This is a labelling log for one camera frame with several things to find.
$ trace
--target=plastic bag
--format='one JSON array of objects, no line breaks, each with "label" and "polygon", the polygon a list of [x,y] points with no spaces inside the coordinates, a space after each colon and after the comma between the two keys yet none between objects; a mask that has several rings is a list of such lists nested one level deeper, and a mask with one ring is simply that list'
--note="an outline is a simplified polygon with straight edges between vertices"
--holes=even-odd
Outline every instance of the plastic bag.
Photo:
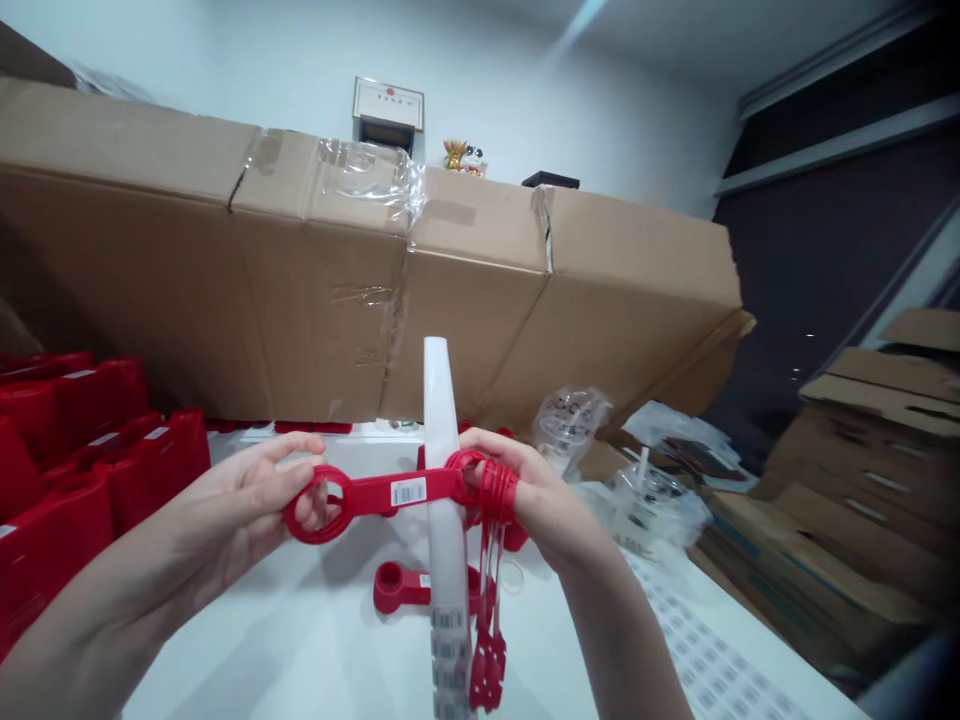
[{"label": "plastic bag", "polygon": [[533,421],[534,447],[560,477],[571,475],[611,407],[596,388],[565,387],[551,393]]},{"label": "plastic bag", "polygon": [[740,464],[740,455],[730,446],[730,436],[700,418],[692,418],[651,400],[623,424],[623,429],[644,445],[665,451],[664,438],[701,442],[731,465]]},{"label": "plastic bag", "polygon": [[700,539],[712,515],[689,488],[655,467],[636,463],[620,470],[614,482],[614,540],[638,555],[648,555],[657,542],[679,548]]}]

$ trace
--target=golden figurine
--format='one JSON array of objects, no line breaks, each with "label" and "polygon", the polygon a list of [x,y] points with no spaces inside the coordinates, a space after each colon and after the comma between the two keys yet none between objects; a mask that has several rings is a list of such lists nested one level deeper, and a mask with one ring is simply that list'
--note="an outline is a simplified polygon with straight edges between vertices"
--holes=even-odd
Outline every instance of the golden figurine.
[{"label": "golden figurine", "polygon": [[444,140],[443,149],[447,151],[447,170],[460,171],[460,158],[467,150],[466,142],[457,142],[456,140]]}]

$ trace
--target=barcode label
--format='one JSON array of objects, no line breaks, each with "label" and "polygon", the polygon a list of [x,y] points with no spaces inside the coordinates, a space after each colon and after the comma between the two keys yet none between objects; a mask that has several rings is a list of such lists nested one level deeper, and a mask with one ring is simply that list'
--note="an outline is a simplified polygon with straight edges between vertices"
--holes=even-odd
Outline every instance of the barcode label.
[{"label": "barcode label", "polygon": [[434,610],[430,624],[440,630],[453,630],[463,627],[463,613],[460,610]]},{"label": "barcode label", "polygon": [[107,433],[106,435],[101,435],[96,440],[91,443],[87,443],[90,447],[97,447],[97,445],[103,445],[108,440],[113,440],[115,437],[120,435],[120,433]]},{"label": "barcode label", "polygon": [[473,717],[470,706],[461,698],[450,697],[449,692],[444,692],[443,695],[443,698],[440,693],[433,695],[433,717],[436,720],[467,720]]},{"label": "barcode label", "polygon": [[439,660],[457,660],[467,656],[467,644],[461,638],[444,641],[432,638],[433,655]]},{"label": "barcode label", "polygon": [[393,507],[423,502],[427,499],[427,479],[395,480],[390,483],[390,497]]}]

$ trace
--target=red plastic wrench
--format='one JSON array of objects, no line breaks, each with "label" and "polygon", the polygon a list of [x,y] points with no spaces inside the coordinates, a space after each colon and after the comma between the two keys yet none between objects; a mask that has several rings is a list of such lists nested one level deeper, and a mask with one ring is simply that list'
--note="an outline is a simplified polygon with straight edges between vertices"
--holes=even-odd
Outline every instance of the red plastic wrench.
[{"label": "red plastic wrench", "polygon": [[[340,506],[340,513],[319,530],[304,530],[297,522],[297,500],[310,488],[322,485],[324,482],[332,483],[343,491],[343,497],[340,498],[327,496],[328,503]],[[283,511],[283,521],[290,530],[290,534],[297,540],[310,545],[319,545],[330,542],[343,533],[354,518],[392,513],[400,507],[419,505],[442,498],[451,498],[468,507],[476,506],[476,501],[472,500],[467,492],[463,472],[458,469],[415,470],[396,475],[351,480],[332,465],[318,465],[314,468],[313,479]]]}]

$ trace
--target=cardboard box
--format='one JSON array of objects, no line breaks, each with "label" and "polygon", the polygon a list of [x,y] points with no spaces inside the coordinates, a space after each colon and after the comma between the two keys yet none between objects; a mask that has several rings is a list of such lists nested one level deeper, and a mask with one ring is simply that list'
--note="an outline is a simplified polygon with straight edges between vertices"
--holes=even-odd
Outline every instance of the cardboard box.
[{"label": "cardboard box", "polygon": [[376,415],[405,156],[9,79],[0,96],[3,294],[48,350],[141,356],[213,416]]},{"label": "cardboard box", "polygon": [[545,230],[531,188],[426,168],[425,190],[380,416],[423,419],[423,338],[438,336],[457,415],[473,418],[547,282]]},{"label": "cardboard box", "polygon": [[611,417],[642,404],[741,306],[725,228],[577,190],[538,192],[552,274],[478,413],[519,432],[565,385],[602,390]]},{"label": "cardboard box", "polygon": [[784,642],[787,642],[786,638],[784,638],[783,635],[780,634],[776,626],[773,623],[771,623],[763,613],[757,610],[756,605],[750,602],[747,599],[747,596],[737,589],[737,586],[730,580],[730,578],[724,575],[724,573],[720,570],[720,568],[718,568],[716,564],[714,564],[714,562],[710,560],[709,557],[707,557],[707,554],[703,550],[701,550],[697,545],[692,545],[691,547],[687,548],[687,557],[690,558],[690,562],[692,562],[694,565],[700,568],[700,570],[703,571],[704,575],[706,575],[708,578],[713,580],[717,585],[719,585],[721,589],[723,589],[723,591],[727,593],[727,595],[729,595],[738,603],[740,603],[743,606],[744,610],[746,610],[748,613],[753,615],[757,620],[763,623],[763,625],[767,628],[767,630],[772,632],[774,635],[776,635],[778,638],[780,638]]},{"label": "cardboard box", "polygon": [[929,605],[953,599],[956,566],[798,483],[774,501],[809,537],[861,575]]},{"label": "cardboard box", "polygon": [[842,476],[828,472],[816,462],[781,454],[777,463],[767,464],[764,477],[768,476],[801,483],[915,545],[948,560],[960,560],[960,537],[955,533],[861,489]]},{"label": "cardboard box", "polygon": [[821,546],[816,524],[797,522],[775,504],[736,493],[713,493],[709,507],[714,532],[802,601],[807,615],[856,653],[899,646],[932,620],[920,603],[864,576]]},{"label": "cardboard box", "polygon": [[960,405],[879,385],[821,375],[800,397],[856,408],[862,413],[945,438],[960,438]]},{"label": "cardboard box", "polygon": [[778,634],[824,675],[861,677],[866,682],[882,665],[874,655],[862,656],[843,644],[811,616],[807,606],[747,560],[729,540],[709,528],[699,547],[767,618]]},{"label": "cardboard box", "polygon": [[940,438],[846,408],[809,405],[768,458],[774,473],[757,486],[758,499],[776,497],[760,493],[782,490],[775,477],[789,479],[796,458],[934,525],[960,527],[958,455]]},{"label": "cardboard box", "polygon": [[960,352],[960,313],[910,308],[897,316],[880,337],[888,342]]},{"label": "cardboard box", "polygon": [[[691,353],[688,360],[681,363],[674,373],[664,379],[661,386],[653,390],[654,399],[690,417],[705,413],[730,379],[740,341],[756,324],[756,319],[748,312],[741,311],[731,315],[728,322],[704,339],[704,347]],[[611,427],[623,425],[641,405],[642,403],[634,404],[625,408],[624,412],[610,423]]]},{"label": "cardboard box", "polygon": [[461,417],[523,434],[549,392],[594,385],[616,417],[742,331],[711,223],[43,85],[0,97],[13,314],[47,351],[143,357],[209,415],[421,419],[442,334]]},{"label": "cardboard box", "polygon": [[927,358],[845,348],[826,372],[915,395],[960,403],[960,375],[946,365]]}]

